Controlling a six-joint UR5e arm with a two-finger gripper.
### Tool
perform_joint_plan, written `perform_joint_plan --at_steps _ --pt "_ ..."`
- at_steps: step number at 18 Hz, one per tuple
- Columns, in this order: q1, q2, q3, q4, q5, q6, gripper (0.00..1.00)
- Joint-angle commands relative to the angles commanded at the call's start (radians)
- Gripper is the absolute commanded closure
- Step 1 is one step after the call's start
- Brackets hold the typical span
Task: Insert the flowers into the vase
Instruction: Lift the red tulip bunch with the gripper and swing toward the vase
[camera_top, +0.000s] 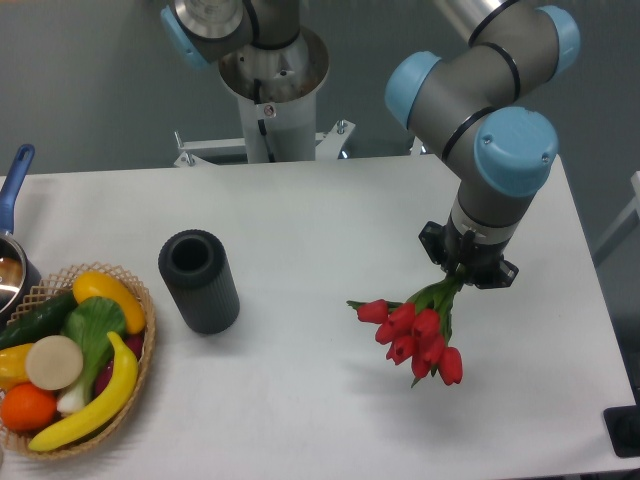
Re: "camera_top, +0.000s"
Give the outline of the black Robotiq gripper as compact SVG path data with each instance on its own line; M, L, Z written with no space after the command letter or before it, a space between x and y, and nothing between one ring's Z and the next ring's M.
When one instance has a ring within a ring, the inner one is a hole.
M478 289L509 288L519 273L504 258L507 241L481 244L475 232L462 234L452 219L446 225L428 221L418 239L433 264L450 275L462 269L464 283Z

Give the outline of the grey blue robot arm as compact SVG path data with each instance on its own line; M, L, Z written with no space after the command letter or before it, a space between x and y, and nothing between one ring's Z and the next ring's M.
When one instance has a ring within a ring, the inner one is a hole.
M391 74L387 109L460 181L445 224L420 241L448 275L480 289L506 288L518 270L504 251L546 182L558 137L521 96L576 60L571 15L522 1L441 1L467 42L451 61L417 52ZM236 97L252 163L313 160L316 94L329 67L323 41L300 21L296 1L172 1L160 14L192 66L216 65Z

